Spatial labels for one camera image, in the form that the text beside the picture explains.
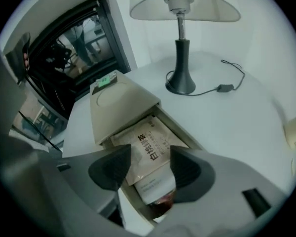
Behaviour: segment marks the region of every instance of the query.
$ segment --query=lampshade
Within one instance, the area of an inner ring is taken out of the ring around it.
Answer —
[[[130,16],[140,20],[176,20],[165,0],[130,0]],[[240,19],[236,0],[193,0],[185,20],[235,22]]]

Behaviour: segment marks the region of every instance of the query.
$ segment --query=white pot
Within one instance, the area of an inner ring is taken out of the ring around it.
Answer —
[[[288,145],[291,149],[296,148],[296,118],[288,121],[287,124],[284,125],[285,137]]]

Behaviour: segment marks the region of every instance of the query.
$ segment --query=beige box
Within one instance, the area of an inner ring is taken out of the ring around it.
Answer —
[[[136,124],[148,115],[158,117],[179,139],[193,149],[202,149],[175,120],[161,107],[160,100],[128,77],[116,71],[117,82],[92,94],[90,90],[91,118],[94,141],[105,149],[113,147],[110,137]],[[124,181],[122,190],[136,211],[151,224],[156,217],[143,203],[135,187]]]

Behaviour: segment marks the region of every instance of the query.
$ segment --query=round table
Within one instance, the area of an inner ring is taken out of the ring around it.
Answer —
[[[219,84],[238,85],[242,74],[221,59],[205,52],[190,54],[189,70],[196,84],[195,94]],[[286,143],[283,124],[264,86],[243,68],[246,77],[237,91],[194,97],[176,95],[165,88],[165,75],[174,67],[175,58],[171,57],[126,75],[157,96],[161,107],[206,151],[248,164],[289,195],[296,185],[296,172],[292,173],[293,159],[296,169],[296,152]],[[94,143],[88,94],[74,104],[66,129],[63,157],[101,149]],[[140,235],[147,234],[152,226],[134,212],[121,190],[119,197],[125,228]]]

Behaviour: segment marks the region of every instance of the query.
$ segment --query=lamp base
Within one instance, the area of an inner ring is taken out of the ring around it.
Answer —
[[[195,83],[188,71],[189,40],[176,40],[176,49],[176,68],[166,82],[166,88],[172,93],[191,94],[195,90]]]

